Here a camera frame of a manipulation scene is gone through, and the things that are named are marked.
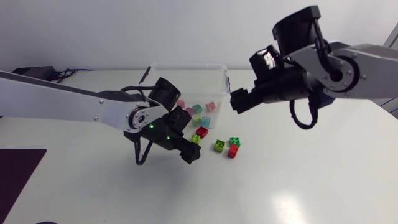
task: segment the black wire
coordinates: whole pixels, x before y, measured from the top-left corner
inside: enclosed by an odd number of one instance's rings
[[[294,100],[290,101],[289,108],[290,108],[290,114],[292,115],[294,122],[297,124],[298,127],[302,128],[302,129],[305,129],[305,130],[311,129],[318,122],[318,108],[310,106],[312,121],[311,121],[311,124],[309,124],[309,125],[301,123],[301,121],[299,121],[299,119],[297,118],[297,115],[294,111]]]
[[[138,142],[134,143],[134,150],[136,152],[136,164],[137,165],[143,165],[145,160],[147,159],[148,153],[150,151],[150,148],[152,147],[153,142],[149,141],[147,147],[145,148],[144,154],[141,157],[141,160],[139,159],[140,152],[141,152],[141,141],[138,139]]]
[[[317,50],[319,62],[322,65],[323,69],[325,69],[329,73],[332,79],[336,78],[338,80],[339,75],[337,74],[337,71],[334,68],[334,66],[329,61],[328,57],[329,44],[327,41],[323,40],[323,36],[317,20],[313,21],[313,26],[315,29],[315,33],[317,35],[317,37],[314,40],[314,43],[315,43],[315,48]]]
[[[73,74],[75,74],[75,73],[76,73],[76,70],[69,70],[69,68],[67,68],[67,69],[65,70],[65,72],[63,73],[63,75],[61,76],[61,78],[58,79],[57,83],[61,83],[64,79],[70,77],[71,75],[73,75]]]
[[[156,86],[127,86],[121,89],[121,91],[131,91],[131,90],[154,90]]]
[[[154,90],[156,88],[157,86],[127,86],[121,89],[121,91],[127,92],[131,90],[137,90],[141,94],[143,102],[146,102],[146,97],[143,90]]]

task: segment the lego brick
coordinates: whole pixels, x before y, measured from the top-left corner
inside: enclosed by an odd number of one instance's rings
[[[216,105],[214,104],[214,102],[210,102],[206,104],[206,108],[208,111],[213,111],[214,109],[216,109]]]
[[[185,109],[186,112],[188,112],[189,115],[193,116],[195,114],[194,110],[192,108],[187,107]]]
[[[201,125],[205,128],[208,128],[210,126],[210,118],[208,117],[202,117],[201,118]]]
[[[183,100],[177,100],[177,105],[181,106],[182,109],[185,108],[185,102]]]
[[[208,133],[208,130],[204,127],[200,127],[197,129],[197,135],[199,135],[201,138],[204,138]]]
[[[231,143],[231,145],[235,144],[238,147],[241,147],[241,140],[238,137],[230,137],[229,143]]]
[[[225,142],[217,140],[216,143],[214,144],[214,150],[217,152],[223,152],[225,148]]]
[[[203,108],[200,105],[193,105],[192,109],[194,111],[195,114],[200,114],[203,110]]]
[[[236,156],[236,153],[238,153],[238,146],[237,145],[231,145],[228,151],[228,157],[233,159]]]
[[[200,115],[195,115],[192,117],[192,124],[194,127],[200,126],[201,124],[201,116]]]
[[[196,134],[193,134],[192,137],[191,137],[191,142],[193,142],[193,143],[199,145],[199,143],[200,143],[200,136],[199,136],[199,135],[196,135]]]

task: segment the metal bracket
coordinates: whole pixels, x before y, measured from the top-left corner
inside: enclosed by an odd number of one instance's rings
[[[335,82],[330,78],[327,71],[323,69],[319,63],[317,51],[314,45],[304,47],[298,51],[287,55],[293,61],[297,62],[301,67],[310,72],[317,80],[319,80],[328,90],[340,92],[346,90],[354,82],[354,68],[351,64],[336,54],[328,55],[330,62],[343,73],[343,78]]]

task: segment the lime green lego brick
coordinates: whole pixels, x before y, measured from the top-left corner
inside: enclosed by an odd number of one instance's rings
[[[192,124],[194,127],[200,126],[201,125],[201,116],[195,115],[194,117],[192,117]]]
[[[223,152],[224,148],[225,148],[225,142],[217,139],[216,143],[214,144],[214,150],[218,152]]]
[[[230,137],[229,143],[231,143],[231,145],[235,144],[238,147],[241,147],[241,140],[238,137]]]
[[[195,114],[201,113],[201,111],[203,110],[203,108],[200,105],[194,105],[192,106],[192,109]]]
[[[193,142],[193,143],[199,145],[199,143],[200,143],[200,136],[199,136],[199,135],[196,135],[196,134],[193,134],[192,137],[191,137],[191,142]]]

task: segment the white table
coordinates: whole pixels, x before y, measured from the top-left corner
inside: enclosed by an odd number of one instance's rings
[[[142,73],[81,72],[63,84],[118,90]],[[229,76],[232,90],[253,85],[252,71]],[[132,143],[104,124],[1,119],[2,148],[48,149],[6,223],[398,222],[398,122],[389,113],[336,100],[304,131],[287,102],[237,115],[228,101],[192,165],[154,146],[137,166]],[[296,105],[309,121],[307,101]],[[242,142],[235,159],[212,149],[230,136]]]

